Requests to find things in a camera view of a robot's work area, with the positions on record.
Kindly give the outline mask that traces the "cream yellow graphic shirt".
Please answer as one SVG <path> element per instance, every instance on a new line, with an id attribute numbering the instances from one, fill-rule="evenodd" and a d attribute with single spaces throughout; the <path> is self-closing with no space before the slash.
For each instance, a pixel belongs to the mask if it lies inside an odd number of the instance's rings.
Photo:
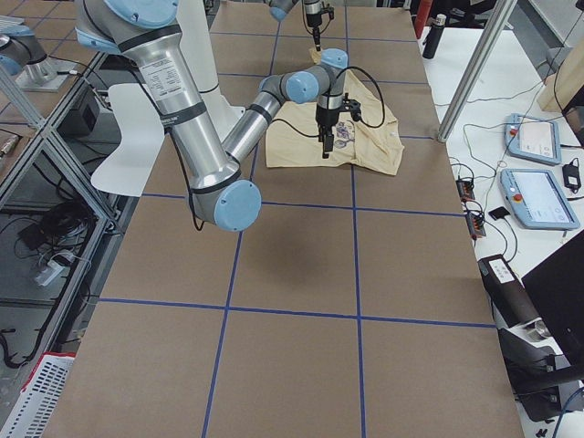
<path id="1" fill-rule="evenodd" d="M 269 168 L 338 167 L 350 163 L 375 172 L 395 175 L 402 161 L 404 146 L 398 132 L 398 120 L 349 70 L 344 91 L 361 105 L 362 121 L 348 113 L 339 115 L 333 127 L 333 150 L 322 158 L 315 102 L 287 102 L 266 131 L 266 166 Z"/>

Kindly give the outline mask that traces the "red cylinder bottle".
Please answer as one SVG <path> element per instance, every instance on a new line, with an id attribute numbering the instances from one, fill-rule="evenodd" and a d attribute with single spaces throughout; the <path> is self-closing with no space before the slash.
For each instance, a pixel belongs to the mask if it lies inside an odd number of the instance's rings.
<path id="1" fill-rule="evenodd" d="M 422 36 L 422 32 L 428 21 L 432 6 L 433 0 L 419 1 L 416 17 L 413 22 L 414 33 L 417 39 L 420 39 Z"/>

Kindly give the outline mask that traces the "black water bottle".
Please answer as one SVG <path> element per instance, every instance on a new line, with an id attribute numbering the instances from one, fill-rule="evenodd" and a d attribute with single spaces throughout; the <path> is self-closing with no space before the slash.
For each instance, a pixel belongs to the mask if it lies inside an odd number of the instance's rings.
<path id="1" fill-rule="evenodd" d="M 433 59 L 439 46 L 440 40 L 445 29 L 447 16 L 445 14 L 438 14 L 433 20 L 430 30 L 424 39 L 422 57 L 425 59 Z"/>

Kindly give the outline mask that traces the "blue teach pendant far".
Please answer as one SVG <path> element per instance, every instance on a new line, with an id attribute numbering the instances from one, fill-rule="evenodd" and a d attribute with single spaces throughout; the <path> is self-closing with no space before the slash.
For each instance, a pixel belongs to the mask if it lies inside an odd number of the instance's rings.
<path id="1" fill-rule="evenodd" d="M 559 129 L 553 120 L 511 113 L 505 122 L 505 144 L 513 157 L 551 166 L 561 163 Z"/>

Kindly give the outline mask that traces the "blue teach pendant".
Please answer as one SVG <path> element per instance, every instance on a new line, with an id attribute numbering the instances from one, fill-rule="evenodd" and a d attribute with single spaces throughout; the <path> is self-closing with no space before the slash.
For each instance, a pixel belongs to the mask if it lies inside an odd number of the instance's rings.
<path id="1" fill-rule="evenodd" d="M 499 181 L 504 199 L 523 228 L 569 231 L 580 227 L 551 171 L 504 169 Z"/>
<path id="2" fill-rule="evenodd" d="M 505 122 L 505 144 L 513 157 L 551 166 L 561 163 L 559 129 L 553 120 L 511 113 Z"/>

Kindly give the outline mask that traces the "blue teach pendant near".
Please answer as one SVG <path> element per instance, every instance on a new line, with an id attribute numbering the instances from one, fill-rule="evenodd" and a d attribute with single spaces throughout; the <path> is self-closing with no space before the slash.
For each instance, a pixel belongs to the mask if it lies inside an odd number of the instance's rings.
<path id="1" fill-rule="evenodd" d="M 551 171 L 504 169 L 499 181 L 504 199 L 523 228 L 569 231 L 580 227 Z"/>

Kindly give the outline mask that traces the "black power adapter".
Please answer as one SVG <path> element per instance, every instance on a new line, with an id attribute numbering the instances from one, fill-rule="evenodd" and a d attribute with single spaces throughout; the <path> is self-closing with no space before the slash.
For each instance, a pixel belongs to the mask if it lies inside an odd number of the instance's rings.
<path id="1" fill-rule="evenodd" d="M 581 187 L 581 179 L 579 175 L 579 159 L 574 158 L 562 166 L 562 177 L 564 187 L 576 193 Z"/>

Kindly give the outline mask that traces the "black monitor on stand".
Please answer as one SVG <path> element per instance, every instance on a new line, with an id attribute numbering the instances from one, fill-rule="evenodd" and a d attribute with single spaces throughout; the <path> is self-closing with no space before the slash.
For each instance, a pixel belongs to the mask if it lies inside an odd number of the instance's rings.
<path id="1" fill-rule="evenodd" d="M 583 409 L 583 233 L 519 278 L 501 255 L 478 262 L 506 328 L 498 339 L 513 392 L 533 421 Z"/>

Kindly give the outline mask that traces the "white power strip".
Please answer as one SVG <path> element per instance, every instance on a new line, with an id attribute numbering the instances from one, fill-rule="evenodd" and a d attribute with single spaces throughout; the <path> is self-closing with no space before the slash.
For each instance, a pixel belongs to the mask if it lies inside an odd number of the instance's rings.
<path id="1" fill-rule="evenodd" d="M 69 261 L 62 255 L 57 255 L 47 261 L 47 264 L 34 278 L 36 284 L 40 287 L 48 286 L 61 272 L 67 267 Z"/>

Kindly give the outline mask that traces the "white perforated basket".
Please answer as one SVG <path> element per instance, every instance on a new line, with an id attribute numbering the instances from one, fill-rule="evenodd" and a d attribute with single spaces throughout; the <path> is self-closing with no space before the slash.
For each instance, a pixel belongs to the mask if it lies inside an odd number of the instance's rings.
<path id="1" fill-rule="evenodd" d="M 41 437 L 64 390 L 76 358 L 72 352 L 45 352 L 20 391 L 1 429 L 2 437 Z"/>

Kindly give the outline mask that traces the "aluminium frame post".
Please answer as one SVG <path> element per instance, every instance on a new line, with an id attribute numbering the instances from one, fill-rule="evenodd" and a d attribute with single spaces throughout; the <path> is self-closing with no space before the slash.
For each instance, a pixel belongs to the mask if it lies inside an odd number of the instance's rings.
<path id="1" fill-rule="evenodd" d="M 516 3 L 517 0 L 496 2 L 437 131 L 436 140 L 439 142 L 446 143 L 448 140 Z"/>

